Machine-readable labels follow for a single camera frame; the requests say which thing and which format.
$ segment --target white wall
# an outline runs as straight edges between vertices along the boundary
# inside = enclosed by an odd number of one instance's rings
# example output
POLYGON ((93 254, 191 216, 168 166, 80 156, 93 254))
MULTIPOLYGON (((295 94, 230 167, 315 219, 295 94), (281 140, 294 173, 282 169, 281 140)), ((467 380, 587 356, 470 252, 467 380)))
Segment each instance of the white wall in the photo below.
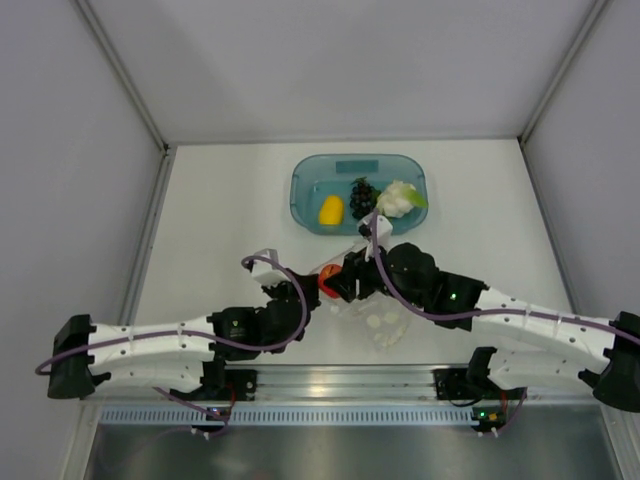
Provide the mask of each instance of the white wall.
POLYGON ((640 312, 638 25, 612 2, 526 150, 584 313, 640 312))
POLYGON ((514 137, 593 0, 91 0, 170 141, 514 137))
POLYGON ((67 0, 3 2, 0 65, 0 477, 52 479, 75 403, 33 369, 115 319, 159 155, 67 0))

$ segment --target teal plastic container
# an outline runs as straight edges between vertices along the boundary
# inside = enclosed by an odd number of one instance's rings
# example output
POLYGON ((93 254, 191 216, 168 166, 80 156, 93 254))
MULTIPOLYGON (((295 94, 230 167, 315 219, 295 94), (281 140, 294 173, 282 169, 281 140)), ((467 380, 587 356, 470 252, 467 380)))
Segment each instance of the teal plastic container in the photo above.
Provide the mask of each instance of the teal plastic container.
MULTIPOLYGON (((359 177, 367 177, 367 181, 380 191, 393 180, 411 183, 428 202, 422 167, 409 157, 366 153, 313 155, 298 163, 291 177, 289 206, 294 220, 317 235, 358 235, 358 221, 351 215, 349 197, 352 182, 359 177), (337 195, 344 201, 341 225, 318 223, 318 213, 329 195, 337 195)), ((414 208, 401 218, 390 218, 393 234, 400 235, 420 225, 427 210, 414 208)))

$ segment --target wire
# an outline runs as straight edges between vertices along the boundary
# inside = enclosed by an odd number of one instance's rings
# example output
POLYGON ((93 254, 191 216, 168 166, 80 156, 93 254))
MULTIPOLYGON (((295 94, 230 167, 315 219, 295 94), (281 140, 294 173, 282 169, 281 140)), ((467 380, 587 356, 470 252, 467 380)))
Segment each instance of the wire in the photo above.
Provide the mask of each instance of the wire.
POLYGON ((502 413, 506 415, 509 402, 507 400, 507 393, 504 390, 500 391, 500 407, 502 408, 502 413))
POLYGON ((509 428, 511 428, 511 426, 516 421, 516 418, 518 418, 518 416, 522 412, 522 405, 524 404, 524 401, 526 399, 527 399, 527 389, 525 388, 522 391, 522 396, 520 397, 520 401, 518 402, 518 405, 516 405, 515 410, 513 411, 513 413, 507 419, 507 423, 505 423, 502 427, 500 427, 498 429, 498 434, 504 435, 504 432, 507 431, 509 428))
POLYGON ((298 335, 300 335, 300 333, 302 332, 302 330, 304 330, 304 327, 306 325, 308 306, 307 306, 307 300, 304 296, 304 291, 302 290, 302 286, 300 285, 298 280, 296 280, 295 276, 291 272, 289 272, 289 270, 287 270, 285 267, 280 265, 278 262, 271 260, 270 258, 251 255, 242 259, 242 266, 246 268, 251 262, 254 262, 254 261, 268 263, 276 270, 279 270, 289 279, 289 281, 292 283, 293 287, 295 288, 296 293, 298 294, 298 297, 300 299, 300 307, 301 307, 300 323, 298 324, 298 327, 293 332, 293 334, 291 334, 291 336, 286 340, 283 340, 282 342, 274 343, 272 345, 247 345, 244 343, 234 342, 233 340, 228 340, 226 338, 218 337, 210 333, 200 332, 198 330, 182 330, 180 332, 176 330, 163 330, 159 332, 141 333, 141 334, 133 335, 133 337, 127 336, 127 337, 115 338, 112 340, 105 340, 103 342, 96 342, 92 344, 82 345, 80 347, 71 348, 65 352, 59 353, 58 355, 54 355, 53 357, 47 359, 46 361, 38 365, 36 367, 36 375, 49 375, 50 371, 47 371, 47 372, 44 371, 46 367, 53 365, 55 363, 61 362, 63 360, 66 360, 67 358, 72 357, 74 355, 78 355, 79 353, 84 353, 88 350, 112 347, 114 345, 119 345, 121 343, 127 343, 127 342, 138 341, 138 340, 148 340, 150 338, 171 337, 171 336, 178 336, 178 335, 192 335, 194 337, 206 338, 208 340, 213 340, 216 343, 228 345, 230 347, 238 348, 241 350, 248 350, 251 352, 268 352, 271 350, 278 350, 288 345, 289 343, 293 342, 296 338, 298 338, 298 335))
POLYGON ((400 302, 405 308, 407 308, 412 313, 418 315, 419 317, 426 318, 427 320, 431 320, 432 322, 453 322, 455 320, 463 320, 471 317, 480 317, 487 315, 529 315, 530 317, 540 318, 542 320, 550 320, 554 322, 565 322, 570 323, 572 325, 579 325, 582 327, 593 328, 595 330, 601 330, 603 332, 607 332, 613 335, 616 335, 620 338, 628 340, 629 342, 640 346, 640 339, 634 337, 633 335, 622 331, 618 328, 612 327, 610 325, 603 325, 600 323, 583 320, 582 318, 575 317, 566 317, 559 316, 551 313, 545 312, 537 312, 527 310, 517 309, 517 308, 493 308, 488 310, 471 310, 463 313, 453 313, 453 314, 437 314, 437 313, 427 313, 423 310, 418 309, 410 302, 405 300, 400 292, 396 289, 395 285, 391 281, 389 274, 385 270, 384 264, 382 262, 382 257, 380 255, 380 247, 378 246, 378 210, 373 210, 373 215, 371 216, 371 242, 373 245, 373 259, 378 267, 378 272, 380 273, 380 277, 382 281, 391 293, 391 296, 395 298, 398 302, 400 302))
POLYGON ((475 405, 476 403, 480 403, 482 401, 481 398, 476 398, 475 400, 471 400, 469 402, 465 402, 465 403, 454 403, 453 400, 450 400, 449 398, 447 398, 447 401, 453 405, 454 407, 458 407, 458 408, 464 408, 464 407, 471 407, 473 405, 475 405))

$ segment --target grapes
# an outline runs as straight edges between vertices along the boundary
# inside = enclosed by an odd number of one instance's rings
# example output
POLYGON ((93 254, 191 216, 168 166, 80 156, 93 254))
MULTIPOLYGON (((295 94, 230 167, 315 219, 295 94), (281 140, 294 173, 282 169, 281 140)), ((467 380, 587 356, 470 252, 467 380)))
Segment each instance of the grapes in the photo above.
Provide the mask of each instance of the grapes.
POLYGON ((351 216, 360 220, 371 213, 380 191, 373 188, 366 177, 357 178, 353 184, 349 206, 352 210, 351 216))

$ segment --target purple cable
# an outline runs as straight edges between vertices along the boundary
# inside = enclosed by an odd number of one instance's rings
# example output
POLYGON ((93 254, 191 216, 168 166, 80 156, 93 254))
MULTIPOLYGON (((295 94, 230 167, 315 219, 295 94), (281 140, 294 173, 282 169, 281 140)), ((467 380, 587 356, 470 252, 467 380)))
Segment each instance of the purple cable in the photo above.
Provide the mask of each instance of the purple cable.
POLYGON ((132 338, 129 338, 129 337, 115 338, 113 340, 105 340, 103 342, 96 342, 88 345, 82 345, 80 347, 71 348, 65 352, 59 353, 58 355, 54 355, 53 357, 49 358, 48 360, 38 365, 38 367, 36 367, 36 375, 48 375, 50 372, 43 371, 46 367, 53 365, 54 363, 61 362, 62 360, 72 357, 73 355, 77 355, 79 353, 83 353, 88 350, 111 347, 113 345, 127 343, 132 340, 135 341, 135 340, 147 340, 150 338, 171 337, 171 336, 177 336, 177 335, 192 335, 194 337, 206 338, 208 340, 213 340, 216 343, 228 345, 230 347, 238 348, 241 350, 249 350, 252 352, 268 352, 271 350, 278 350, 279 348, 282 348, 288 345, 289 343, 293 342, 298 337, 298 335, 300 335, 300 333, 302 332, 302 330, 304 330, 304 327, 306 325, 308 307, 307 307, 307 301, 304 296, 304 291, 302 290, 302 286, 300 285, 298 280, 296 280, 295 276, 291 272, 289 272, 286 268, 284 268, 278 262, 271 260, 270 258, 251 255, 242 259, 242 266, 246 268, 250 262, 254 262, 254 261, 268 263, 276 270, 282 272, 289 279, 289 281, 295 288, 296 293, 300 297, 300 307, 302 310, 301 316, 300 316, 301 317, 300 323, 298 324, 298 328, 296 328, 295 332, 293 332, 293 334, 286 340, 283 340, 282 342, 274 343, 272 345, 246 345, 244 343, 234 342, 233 340, 227 340, 226 338, 221 338, 210 333, 199 332, 197 330, 182 330, 181 333, 178 333, 176 330, 164 330, 160 332, 141 333, 138 335, 133 335, 132 338))
POLYGON ((158 388, 158 387, 153 387, 153 389, 158 392, 160 395, 162 395, 164 398, 166 398, 167 400, 171 401, 171 402, 176 402, 179 405, 182 405, 183 407, 187 407, 190 408, 192 410, 195 410, 196 412, 200 412, 202 413, 205 418, 206 417, 214 417, 216 420, 220 420, 221 422, 226 422, 229 420, 228 418, 225 418, 219 414, 217 414, 216 412, 212 412, 210 410, 207 410, 206 408, 202 408, 198 405, 196 405, 195 403, 191 403, 191 402, 187 402, 186 400, 182 400, 181 398, 176 397, 175 395, 171 395, 169 392, 167 392, 166 390, 163 390, 162 388, 158 388))
POLYGON ((498 437, 502 434, 504 434, 504 432, 511 427, 511 425, 513 425, 513 423, 515 422, 516 418, 518 418, 518 415, 520 415, 520 412, 522 411, 522 405, 524 404, 524 401, 527 399, 527 389, 525 388, 524 391, 522 392, 522 396, 520 397, 520 401, 518 402, 518 405, 516 405, 516 409, 513 411, 513 413, 511 414, 511 416, 509 417, 509 419, 507 420, 507 423, 505 423, 502 428, 498 429, 498 437))
MULTIPOLYGON (((493 308, 489 310, 472 310, 469 312, 463 313, 453 313, 453 314, 436 314, 436 313, 427 313, 419 308, 413 306, 410 302, 402 298, 402 295, 396 289, 395 285, 391 281, 391 278, 387 274, 384 264, 382 263, 382 257, 380 256, 380 248, 378 246, 378 210, 373 210, 373 215, 371 216, 371 243, 373 244, 373 259, 376 262, 376 267, 378 267, 378 272, 380 272, 380 277, 382 281, 393 296, 398 302, 400 302, 405 308, 407 308, 412 313, 418 315, 419 317, 426 318, 427 320, 431 320, 433 322, 452 322, 454 320, 463 320, 470 317, 480 317, 485 315, 526 315, 527 311, 517 308, 493 308)), ((590 322, 588 320, 583 320, 580 317, 560 317, 557 315, 553 315, 551 313, 544 312, 529 312, 530 317, 540 318, 543 320, 551 320, 554 322, 561 321, 565 323, 570 323, 573 325, 579 325, 582 327, 594 328, 596 330, 601 330, 603 332, 611 333, 620 338, 624 338, 637 346, 640 346, 640 339, 634 337, 633 335, 624 332, 620 329, 612 327, 610 325, 602 325, 600 323, 590 322)))

